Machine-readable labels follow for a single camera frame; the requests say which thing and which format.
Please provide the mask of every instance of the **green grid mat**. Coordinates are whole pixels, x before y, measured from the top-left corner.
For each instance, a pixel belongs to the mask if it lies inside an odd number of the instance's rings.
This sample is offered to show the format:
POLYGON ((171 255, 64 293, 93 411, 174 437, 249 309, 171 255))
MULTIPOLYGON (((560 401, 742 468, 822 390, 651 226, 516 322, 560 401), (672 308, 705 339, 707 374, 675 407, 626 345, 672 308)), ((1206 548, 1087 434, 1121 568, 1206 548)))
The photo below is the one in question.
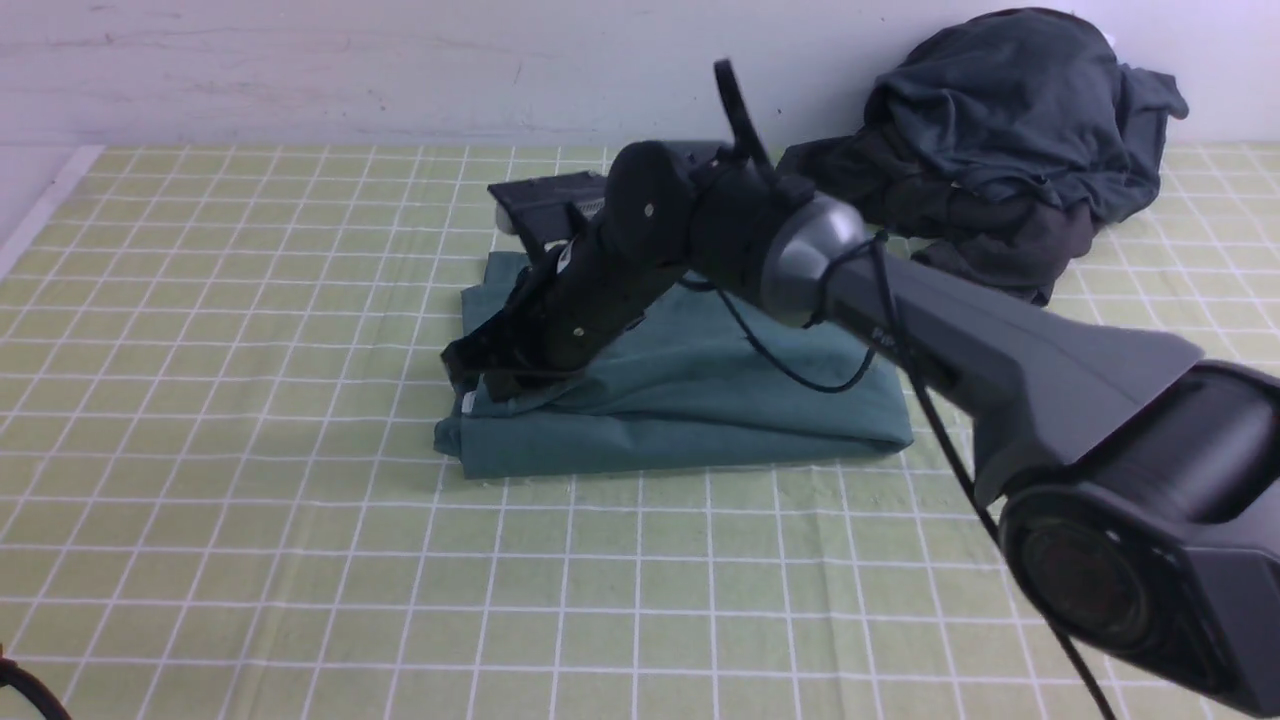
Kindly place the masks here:
MULTIPOLYGON (((0 642, 83 719, 1094 717, 914 402, 876 464, 431 451, 458 291, 518 247, 485 184, 609 158, 102 154, 0 282, 0 642)), ((1280 146, 1165 177, 1052 310, 1280 372, 1280 146)), ((1087 655, 1123 717, 1234 716, 1087 655)))

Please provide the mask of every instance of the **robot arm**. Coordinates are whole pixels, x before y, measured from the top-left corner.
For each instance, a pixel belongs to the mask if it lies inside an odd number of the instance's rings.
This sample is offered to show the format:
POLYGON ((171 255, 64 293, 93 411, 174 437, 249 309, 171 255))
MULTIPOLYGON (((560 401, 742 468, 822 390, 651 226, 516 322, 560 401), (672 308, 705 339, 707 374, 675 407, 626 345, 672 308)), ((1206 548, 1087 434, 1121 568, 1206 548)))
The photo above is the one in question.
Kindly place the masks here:
POLYGON ((502 400, 580 373, 690 270, 835 323, 973 418, 975 505, 1007 498, 1001 552, 1052 625, 1280 716, 1280 382, 879 252, 856 210, 773 170, 716 69, 735 145, 636 142, 608 178, 490 188, 532 264, 445 348, 451 379, 502 400))

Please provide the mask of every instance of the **dark gray cloth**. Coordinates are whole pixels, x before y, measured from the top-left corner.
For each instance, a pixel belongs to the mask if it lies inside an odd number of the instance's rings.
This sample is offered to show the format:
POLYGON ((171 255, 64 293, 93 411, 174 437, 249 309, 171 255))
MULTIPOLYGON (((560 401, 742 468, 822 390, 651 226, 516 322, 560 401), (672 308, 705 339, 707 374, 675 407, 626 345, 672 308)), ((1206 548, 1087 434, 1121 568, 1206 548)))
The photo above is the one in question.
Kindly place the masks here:
POLYGON ((1084 200, 1116 223, 1160 193, 1174 77, 1119 63, 1093 24, 1021 8, 945 28, 876 82, 868 126, 892 122, 943 177, 992 202, 1084 200))
POLYGON ((897 233, 913 258, 1037 306, 1106 224, 1160 195, 1172 77, 1123 65, 1073 15, 1024 8, 936 33, 881 76, 851 136, 778 165, 897 233))

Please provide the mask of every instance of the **folded towel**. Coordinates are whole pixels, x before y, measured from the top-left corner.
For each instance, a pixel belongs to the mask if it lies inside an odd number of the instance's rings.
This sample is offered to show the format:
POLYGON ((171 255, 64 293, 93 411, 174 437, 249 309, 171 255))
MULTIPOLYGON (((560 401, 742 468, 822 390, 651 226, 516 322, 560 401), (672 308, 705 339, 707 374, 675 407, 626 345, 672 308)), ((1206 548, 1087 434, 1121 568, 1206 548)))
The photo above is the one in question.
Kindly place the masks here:
MULTIPOLYGON (((489 255, 483 283, 462 291, 463 332, 502 307, 526 264, 518 252, 489 255)), ((737 306, 765 347, 815 383, 846 382, 867 352, 840 328, 787 328, 737 306)), ((890 364, 877 359, 844 393, 814 392, 756 354, 716 293, 682 287, 581 377, 506 402, 483 384, 456 389, 435 450, 475 479, 822 462, 911 443, 890 364)))

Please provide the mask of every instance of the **white wall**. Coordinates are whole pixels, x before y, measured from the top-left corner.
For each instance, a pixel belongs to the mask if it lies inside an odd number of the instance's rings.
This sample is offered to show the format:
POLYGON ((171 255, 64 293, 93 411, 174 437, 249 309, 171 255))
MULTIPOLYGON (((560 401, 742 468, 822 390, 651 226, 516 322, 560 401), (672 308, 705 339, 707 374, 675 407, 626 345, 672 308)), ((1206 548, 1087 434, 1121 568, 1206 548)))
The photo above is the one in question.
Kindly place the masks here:
MULTIPOLYGON (((1179 140, 1280 140, 1280 0, 1076 0, 1175 74, 1179 140)), ((769 145, 852 131, 874 76, 996 0, 3 0, 0 142, 769 145)))

